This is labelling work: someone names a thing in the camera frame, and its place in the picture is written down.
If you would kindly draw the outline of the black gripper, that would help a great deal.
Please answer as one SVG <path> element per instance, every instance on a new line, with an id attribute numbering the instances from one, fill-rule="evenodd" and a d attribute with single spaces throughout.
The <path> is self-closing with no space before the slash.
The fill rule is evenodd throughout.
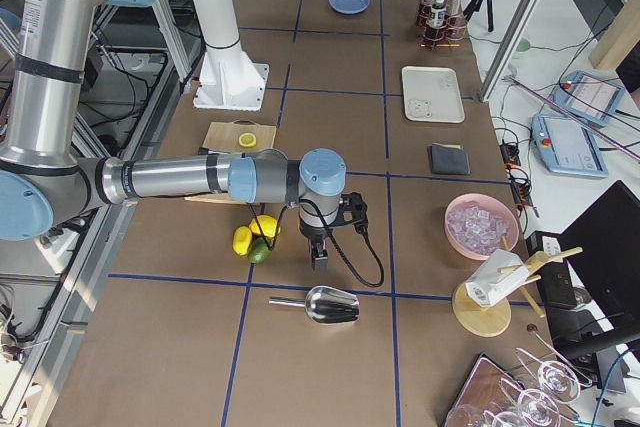
<path id="1" fill-rule="evenodd" d="M 366 241 L 369 240 L 367 209 L 362 195 L 357 192 L 324 196 L 310 191 L 300 197 L 299 229 L 308 239 L 314 271 L 325 271 L 328 267 L 327 239 L 341 258 L 346 259 L 333 235 L 334 229 L 351 225 Z"/>

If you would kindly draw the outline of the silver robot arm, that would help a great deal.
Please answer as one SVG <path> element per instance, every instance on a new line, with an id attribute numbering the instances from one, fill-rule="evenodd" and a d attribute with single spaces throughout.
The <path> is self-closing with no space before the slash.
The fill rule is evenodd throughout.
<path id="1" fill-rule="evenodd" d="M 297 208 L 312 265 L 326 265 L 337 227 L 368 227 L 346 193 L 344 160 L 317 148 L 299 160 L 275 149 L 124 161 L 76 159 L 71 137 L 96 9 L 108 0 L 25 0 L 8 129 L 1 144 L 1 236 L 22 241 L 86 211 L 144 197 L 226 193 Z M 129 0 L 147 5 L 153 0 Z"/>

